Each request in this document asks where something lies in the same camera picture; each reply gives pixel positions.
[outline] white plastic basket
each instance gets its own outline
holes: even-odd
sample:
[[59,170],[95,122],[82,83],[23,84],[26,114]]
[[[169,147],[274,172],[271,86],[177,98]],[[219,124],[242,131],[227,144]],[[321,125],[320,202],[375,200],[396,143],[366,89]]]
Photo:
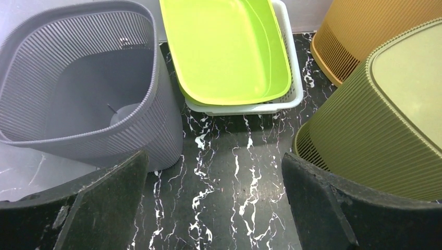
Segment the white plastic basket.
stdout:
[[209,116],[249,115],[249,114],[274,114],[282,109],[298,106],[304,92],[302,90],[301,73],[299,71],[298,57],[294,46],[293,35],[286,5],[281,0],[272,0],[273,9],[281,29],[281,34],[286,46],[290,63],[292,83],[289,91],[284,96],[266,103],[238,106],[198,106],[186,99],[187,106],[196,112],[203,112]]

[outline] white vein pattern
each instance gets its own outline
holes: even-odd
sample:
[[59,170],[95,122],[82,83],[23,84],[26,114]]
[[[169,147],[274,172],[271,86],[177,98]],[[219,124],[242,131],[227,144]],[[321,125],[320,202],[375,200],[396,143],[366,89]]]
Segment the white vein pattern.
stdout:
[[[295,35],[304,82],[298,107],[233,117],[183,109],[181,160],[148,175],[128,249],[301,249],[280,162],[335,89],[314,63],[311,38]],[[170,68],[170,54],[166,61]]]
[[[189,127],[192,129],[192,123],[195,122],[198,125],[196,127],[199,128],[199,131],[197,131],[197,134],[199,135],[195,138],[195,143],[197,144],[199,151],[197,156],[197,164],[193,170],[193,173],[199,177],[202,183],[204,183],[202,186],[203,190],[201,190],[197,196],[192,199],[192,209],[195,217],[194,222],[191,222],[189,225],[188,233],[193,239],[195,249],[202,250],[206,249],[206,246],[212,243],[213,235],[209,227],[205,225],[204,221],[199,218],[199,215],[206,209],[206,207],[203,206],[200,201],[215,191],[215,188],[211,183],[212,181],[210,180],[208,170],[212,163],[212,159],[216,154],[216,150],[212,148],[211,139],[213,139],[213,137],[210,138],[208,136],[208,138],[206,138],[206,136],[209,133],[213,134],[216,132],[217,127],[213,126],[212,120],[208,121],[208,116],[204,116],[202,119],[197,121],[190,113],[188,114],[189,116],[187,121],[189,123]],[[203,157],[206,155],[210,156],[207,162],[205,162],[203,159]]]

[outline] vented basket side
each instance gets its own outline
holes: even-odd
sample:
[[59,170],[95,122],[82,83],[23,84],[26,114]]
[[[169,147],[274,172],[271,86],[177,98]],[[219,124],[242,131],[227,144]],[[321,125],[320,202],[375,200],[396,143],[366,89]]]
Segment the vented basket side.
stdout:
[[442,155],[368,79],[359,65],[309,121],[311,141],[331,172],[390,194],[442,197]]
[[293,151],[304,160],[329,171],[327,164],[318,153],[310,137],[310,124],[303,124],[293,139]]
[[440,0],[334,0],[314,36],[312,54],[332,83],[340,86],[376,47],[441,16]]

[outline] lime green plastic tray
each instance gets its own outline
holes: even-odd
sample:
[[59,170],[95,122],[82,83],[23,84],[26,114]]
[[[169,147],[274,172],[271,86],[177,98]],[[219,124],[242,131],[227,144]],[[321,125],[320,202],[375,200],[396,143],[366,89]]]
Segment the lime green plastic tray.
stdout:
[[270,0],[160,0],[183,94],[244,105],[287,93],[291,74]]

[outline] ribbed basket wall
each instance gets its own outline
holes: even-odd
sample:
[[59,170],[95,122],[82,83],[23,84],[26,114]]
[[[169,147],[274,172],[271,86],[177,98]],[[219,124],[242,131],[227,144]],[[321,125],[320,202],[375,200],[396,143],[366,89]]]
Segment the ribbed basket wall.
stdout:
[[[442,25],[442,19],[403,35],[435,23]],[[390,42],[363,61],[301,127],[293,149],[309,162],[368,187],[424,201],[441,199],[440,148],[372,81],[371,61]]]
[[334,0],[313,38],[312,55],[340,86],[376,47],[438,17],[441,0]]
[[148,151],[149,171],[180,158],[179,104],[143,6],[50,9],[22,23],[0,50],[1,143],[99,167],[140,149]]

